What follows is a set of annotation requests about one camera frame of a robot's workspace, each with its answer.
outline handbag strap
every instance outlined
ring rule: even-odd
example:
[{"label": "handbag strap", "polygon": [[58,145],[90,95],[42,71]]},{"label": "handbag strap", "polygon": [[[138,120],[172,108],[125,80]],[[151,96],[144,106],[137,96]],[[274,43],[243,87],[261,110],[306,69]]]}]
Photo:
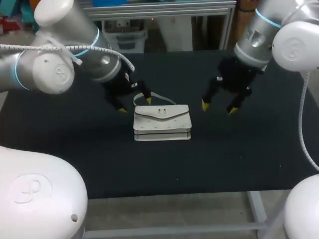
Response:
[{"label": "handbag strap", "polygon": [[[177,104],[176,104],[174,101],[172,101],[171,99],[166,98],[166,97],[164,97],[164,96],[160,96],[160,95],[158,95],[158,94],[156,94],[156,93],[154,93],[154,92],[151,92],[151,96],[154,96],[154,97],[156,97],[156,98],[159,98],[159,99],[164,100],[164,101],[167,101],[167,102],[170,102],[170,103],[172,103],[173,105],[177,105]],[[136,96],[134,96],[134,98],[133,98],[133,105],[139,106],[138,104],[135,103],[135,101],[136,101],[138,98],[140,98],[140,97],[144,97],[143,93],[139,93],[139,94],[137,94]]]}]

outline white handbag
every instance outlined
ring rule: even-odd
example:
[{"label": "white handbag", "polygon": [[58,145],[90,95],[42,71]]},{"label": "white handbag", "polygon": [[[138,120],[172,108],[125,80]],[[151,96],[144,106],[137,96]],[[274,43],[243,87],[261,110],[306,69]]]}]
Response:
[{"label": "white handbag", "polygon": [[137,106],[134,97],[134,135],[136,141],[163,141],[190,139],[191,120],[188,105],[177,105],[174,101],[152,92],[152,96],[171,102],[168,106]]}]

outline metal shelf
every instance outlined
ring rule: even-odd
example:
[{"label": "metal shelf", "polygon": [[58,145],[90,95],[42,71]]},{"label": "metal shelf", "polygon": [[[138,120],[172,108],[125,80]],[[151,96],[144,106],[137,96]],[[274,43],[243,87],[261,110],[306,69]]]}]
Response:
[{"label": "metal shelf", "polygon": [[92,20],[134,19],[163,16],[227,15],[236,5],[235,0],[198,0],[155,2],[128,0],[121,6],[93,7],[90,0],[79,0]]}]

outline dark tabletop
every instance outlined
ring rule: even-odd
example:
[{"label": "dark tabletop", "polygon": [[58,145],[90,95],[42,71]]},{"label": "dark tabletop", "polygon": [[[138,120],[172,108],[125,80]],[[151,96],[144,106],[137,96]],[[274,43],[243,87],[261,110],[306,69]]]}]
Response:
[{"label": "dark tabletop", "polygon": [[[298,138],[303,81],[272,62],[252,84],[234,115],[233,95],[221,91],[207,112],[201,97],[224,52],[131,55],[136,79],[178,104],[188,104],[191,140],[135,142],[129,113],[103,100],[100,85],[83,73],[59,96],[11,91],[0,113],[0,145],[43,152],[72,164],[88,196],[122,196],[291,189],[316,173]],[[319,163],[319,110],[306,96],[304,136]]]}]

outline metal table frame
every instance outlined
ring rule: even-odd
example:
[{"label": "metal table frame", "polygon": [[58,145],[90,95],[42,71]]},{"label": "metal table frame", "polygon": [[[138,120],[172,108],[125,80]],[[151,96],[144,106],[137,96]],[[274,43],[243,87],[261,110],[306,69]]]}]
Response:
[{"label": "metal table frame", "polygon": [[143,19],[166,16],[224,15],[219,49],[227,48],[231,24],[236,6],[235,0],[191,0],[174,2],[148,2],[128,0],[121,6],[92,7],[90,0],[79,0],[86,13],[94,21],[117,19]]},{"label": "metal table frame", "polygon": [[255,220],[253,223],[89,231],[84,234],[84,239],[239,232],[250,230],[257,231],[258,239],[273,239],[275,233],[282,228],[284,224],[284,204],[286,197],[283,196],[278,201],[271,215],[267,217],[260,192],[247,192],[247,194]]}]

